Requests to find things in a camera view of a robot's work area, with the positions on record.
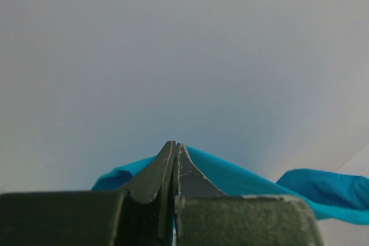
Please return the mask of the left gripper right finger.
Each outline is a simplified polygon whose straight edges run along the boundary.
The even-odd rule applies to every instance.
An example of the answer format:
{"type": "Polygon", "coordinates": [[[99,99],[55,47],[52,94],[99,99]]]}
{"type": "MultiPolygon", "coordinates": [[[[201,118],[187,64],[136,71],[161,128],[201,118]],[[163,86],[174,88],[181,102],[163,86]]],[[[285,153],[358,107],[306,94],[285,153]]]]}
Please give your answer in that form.
{"type": "Polygon", "coordinates": [[[179,143],[174,162],[177,245],[323,245],[315,215],[292,195],[229,196],[179,143]]]}

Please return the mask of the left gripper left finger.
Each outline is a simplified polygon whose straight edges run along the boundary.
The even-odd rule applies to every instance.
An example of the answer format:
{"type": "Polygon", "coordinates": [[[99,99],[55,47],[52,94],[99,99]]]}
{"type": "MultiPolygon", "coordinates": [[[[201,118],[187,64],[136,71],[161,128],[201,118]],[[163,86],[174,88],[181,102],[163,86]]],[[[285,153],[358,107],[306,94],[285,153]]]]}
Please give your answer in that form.
{"type": "Polygon", "coordinates": [[[1,195],[2,245],[171,245],[176,143],[109,191],[1,195]]]}

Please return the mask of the blue t shirt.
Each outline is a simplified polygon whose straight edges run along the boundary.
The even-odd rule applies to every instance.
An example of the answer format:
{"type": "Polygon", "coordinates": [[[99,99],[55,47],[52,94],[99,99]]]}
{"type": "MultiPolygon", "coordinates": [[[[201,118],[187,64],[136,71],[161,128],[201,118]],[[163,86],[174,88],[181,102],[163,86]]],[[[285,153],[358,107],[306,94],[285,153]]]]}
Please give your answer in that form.
{"type": "Polygon", "coordinates": [[[337,219],[368,225],[368,178],[357,175],[292,169],[276,182],[231,162],[189,147],[194,165],[230,196],[294,195],[306,201],[318,220],[337,219]]]}

